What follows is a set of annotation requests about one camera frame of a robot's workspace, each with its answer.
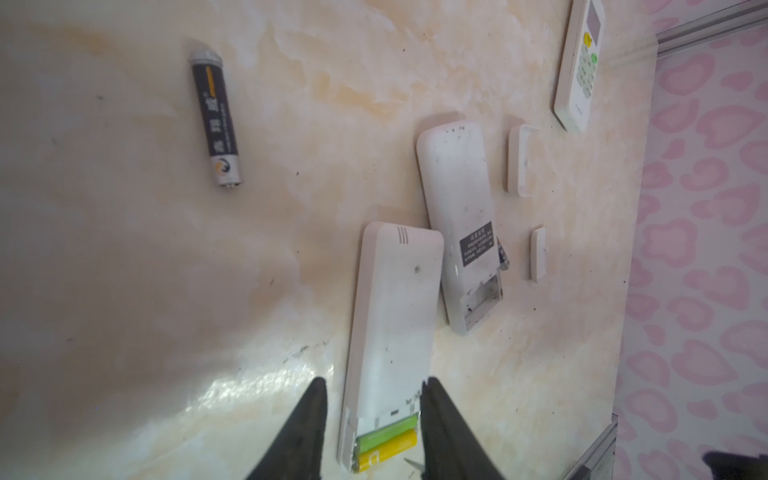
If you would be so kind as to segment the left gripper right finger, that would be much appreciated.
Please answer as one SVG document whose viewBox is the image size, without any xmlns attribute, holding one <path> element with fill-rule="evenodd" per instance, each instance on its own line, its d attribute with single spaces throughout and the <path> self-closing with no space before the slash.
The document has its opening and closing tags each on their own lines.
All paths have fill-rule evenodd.
<svg viewBox="0 0 768 480">
<path fill-rule="evenodd" d="M 422 479 L 503 479 L 436 377 L 422 384 L 420 405 Z"/>
</svg>

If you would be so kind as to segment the red white remote control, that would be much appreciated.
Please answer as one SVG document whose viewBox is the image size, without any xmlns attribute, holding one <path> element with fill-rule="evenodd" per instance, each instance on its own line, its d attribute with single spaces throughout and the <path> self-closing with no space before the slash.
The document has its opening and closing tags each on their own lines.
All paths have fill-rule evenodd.
<svg viewBox="0 0 768 480">
<path fill-rule="evenodd" d="M 422 132 L 416 144 L 430 227 L 444 238 L 441 288 L 448 323 L 466 336 L 503 299 L 483 132 L 461 120 Z"/>
</svg>

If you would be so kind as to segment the black battery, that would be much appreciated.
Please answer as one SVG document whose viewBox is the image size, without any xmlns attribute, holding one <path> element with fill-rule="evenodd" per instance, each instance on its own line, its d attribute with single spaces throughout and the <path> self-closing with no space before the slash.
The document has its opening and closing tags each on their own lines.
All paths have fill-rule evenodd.
<svg viewBox="0 0 768 480">
<path fill-rule="evenodd" d="M 214 180 L 218 186 L 234 188 L 242 183 L 242 174 L 223 61 L 209 48 L 193 50 L 188 61 L 195 83 Z"/>
<path fill-rule="evenodd" d="M 502 271 L 506 271 L 509 269 L 510 262 L 508 259 L 508 256 L 506 254 L 506 251 L 501 244 L 501 240 L 497 239 L 497 247 L 498 247 L 498 255 L 499 255 L 499 263 L 500 263 L 500 269 Z"/>
</svg>

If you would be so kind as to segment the orange black screwdriver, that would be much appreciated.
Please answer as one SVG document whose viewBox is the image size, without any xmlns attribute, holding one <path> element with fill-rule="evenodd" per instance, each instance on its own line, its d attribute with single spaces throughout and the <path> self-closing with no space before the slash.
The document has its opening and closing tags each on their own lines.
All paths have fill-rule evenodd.
<svg viewBox="0 0 768 480">
<path fill-rule="evenodd" d="M 418 463 L 418 462 L 416 462 L 416 461 L 414 461 L 414 460 L 411 460 L 411 459 L 408 459 L 408 458 L 405 458 L 405 461 L 406 461 L 406 462 L 407 462 L 407 463 L 408 463 L 408 464 L 409 464 L 411 467 L 413 467 L 415 470 L 417 470 L 417 471 L 418 471 L 420 474 L 424 474 L 424 473 L 425 473 L 425 471 L 426 471 L 426 467 L 425 467 L 425 465 L 424 465 L 424 464 Z"/>
</svg>

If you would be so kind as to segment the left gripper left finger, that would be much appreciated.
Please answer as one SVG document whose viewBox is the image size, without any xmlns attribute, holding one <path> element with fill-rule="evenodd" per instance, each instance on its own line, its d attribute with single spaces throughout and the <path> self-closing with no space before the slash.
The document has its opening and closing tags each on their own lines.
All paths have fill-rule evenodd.
<svg viewBox="0 0 768 480">
<path fill-rule="evenodd" d="M 326 380 L 315 377 L 247 479 L 320 479 L 327 411 Z"/>
</svg>

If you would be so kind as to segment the white battery cover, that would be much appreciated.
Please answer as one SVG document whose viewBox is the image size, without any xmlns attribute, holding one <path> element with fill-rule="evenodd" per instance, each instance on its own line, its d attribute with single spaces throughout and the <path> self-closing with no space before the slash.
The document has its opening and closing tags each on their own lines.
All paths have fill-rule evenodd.
<svg viewBox="0 0 768 480">
<path fill-rule="evenodd" d="M 513 126 L 508 133 L 505 191 L 521 198 L 534 195 L 532 180 L 529 176 L 532 161 L 528 157 L 528 145 L 531 137 L 537 132 L 537 128 L 521 123 Z"/>
<path fill-rule="evenodd" d="M 539 283 L 547 274 L 546 233 L 546 227 L 541 225 L 533 229 L 530 235 L 530 275 L 535 283 Z"/>
</svg>

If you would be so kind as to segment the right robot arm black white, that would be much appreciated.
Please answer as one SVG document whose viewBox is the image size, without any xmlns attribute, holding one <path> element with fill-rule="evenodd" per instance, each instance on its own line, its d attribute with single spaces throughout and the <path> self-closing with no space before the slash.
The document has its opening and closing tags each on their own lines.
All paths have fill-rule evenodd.
<svg viewBox="0 0 768 480">
<path fill-rule="evenodd" d="M 767 456 L 745 456 L 710 451 L 702 461 L 711 470 L 714 480 L 767 480 Z"/>
</svg>

